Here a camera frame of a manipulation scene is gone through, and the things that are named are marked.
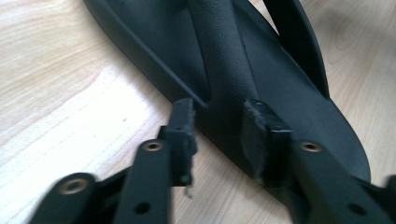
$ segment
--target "wood grain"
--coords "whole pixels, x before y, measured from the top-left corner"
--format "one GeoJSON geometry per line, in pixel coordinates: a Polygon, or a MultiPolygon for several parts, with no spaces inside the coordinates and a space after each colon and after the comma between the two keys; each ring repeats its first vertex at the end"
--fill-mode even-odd
{"type": "MultiPolygon", "coordinates": [[[[261,1],[252,1],[268,18],[261,1]]],[[[331,95],[383,185],[396,174],[396,2],[301,1],[331,95]]],[[[0,223],[25,223],[50,185],[106,178],[166,123],[171,105],[80,0],[0,2],[0,223]]],[[[194,198],[174,189],[176,223],[290,223],[283,205],[197,132],[194,198]]]]}

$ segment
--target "wooden table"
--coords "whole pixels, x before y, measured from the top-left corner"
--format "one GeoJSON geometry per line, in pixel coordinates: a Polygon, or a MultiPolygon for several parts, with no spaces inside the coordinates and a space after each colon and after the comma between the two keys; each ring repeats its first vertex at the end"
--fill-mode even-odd
{"type": "MultiPolygon", "coordinates": [[[[263,12],[262,2],[253,1],[263,12]]],[[[331,95],[383,185],[396,174],[396,2],[302,1],[331,95]]],[[[120,53],[82,0],[0,2],[0,223],[25,223],[57,179],[131,164],[170,103],[120,53]]],[[[197,132],[192,200],[176,223],[290,223],[286,209],[197,132]]]]}

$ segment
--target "black plastic part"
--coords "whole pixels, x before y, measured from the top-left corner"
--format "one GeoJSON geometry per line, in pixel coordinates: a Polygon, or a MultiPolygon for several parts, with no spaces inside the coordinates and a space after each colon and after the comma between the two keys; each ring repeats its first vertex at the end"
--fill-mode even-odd
{"type": "Polygon", "coordinates": [[[171,151],[162,140],[142,143],[122,187],[113,223],[169,223],[171,151]]]}
{"type": "Polygon", "coordinates": [[[88,223],[95,211],[95,190],[90,174],[64,177],[41,201],[30,223],[88,223]]]}
{"type": "Polygon", "coordinates": [[[280,187],[289,168],[288,125],[265,103],[246,100],[241,142],[255,181],[267,188],[280,187]]]}
{"type": "Polygon", "coordinates": [[[325,147],[311,141],[293,143],[290,169],[309,204],[309,212],[301,213],[307,214],[306,220],[292,217],[294,223],[392,223],[325,147]]]}
{"type": "MultiPolygon", "coordinates": [[[[248,175],[253,171],[239,136],[243,102],[253,98],[288,123],[294,141],[320,142],[349,174],[370,179],[359,139],[326,95],[318,45],[298,1],[291,5],[293,15],[300,16],[296,27],[305,28],[300,37],[309,40],[296,40],[296,48],[290,41],[300,30],[282,31],[279,37],[245,0],[221,1],[224,8],[216,6],[217,1],[203,0],[85,2],[114,43],[171,102],[194,100],[196,126],[248,175]],[[221,40],[224,48],[219,46],[221,40]],[[303,60],[303,45],[310,49],[307,59],[312,60],[312,69],[303,60]],[[242,68],[234,66],[239,61],[242,68]]],[[[276,21],[278,30],[288,27],[286,23],[276,21]]]]}
{"type": "Polygon", "coordinates": [[[163,126],[158,138],[171,146],[172,186],[192,185],[192,156],[197,152],[194,137],[193,101],[182,99],[173,104],[168,125],[163,126]]]}
{"type": "Polygon", "coordinates": [[[280,42],[312,83],[330,98],[326,71],[314,30],[298,0],[263,0],[279,32],[280,42]]]}

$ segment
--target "light wood surface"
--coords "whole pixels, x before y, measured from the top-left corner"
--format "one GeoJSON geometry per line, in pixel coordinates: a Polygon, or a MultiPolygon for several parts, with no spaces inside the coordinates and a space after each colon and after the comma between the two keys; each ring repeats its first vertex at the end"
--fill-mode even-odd
{"type": "MultiPolygon", "coordinates": [[[[252,1],[265,13],[260,0],[252,1]]],[[[360,137],[373,182],[396,174],[396,1],[303,0],[332,98],[360,137]]],[[[131,164],[171,105],[81,0],[0,2],[0,223],[25,223],[57,179],[131,164]]],[[[197,132],[194,198],[176,223],[290,223],[286,209],[197,132]]]]}

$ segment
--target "black bracket arm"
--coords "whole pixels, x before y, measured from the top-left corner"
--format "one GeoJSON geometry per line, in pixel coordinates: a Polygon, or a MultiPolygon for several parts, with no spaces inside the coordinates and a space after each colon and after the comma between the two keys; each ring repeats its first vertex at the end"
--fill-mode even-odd
{"type": "Polygon", "coordinates": [[[319,143],[292,140],[265,103],[245,101],[241,141],[256,182],[274,194],[294,223],[396,223],[396,175],[385,188],[349,175],[319,143]]]}
{"type": "Polygon", "coordinates": [[[73,174],[56,183],[30,223],[170,223],[171,187],[192,185],[192,99],[175,102],[168,126],[143,142],[133,166],[103,181],[73,174]]]}

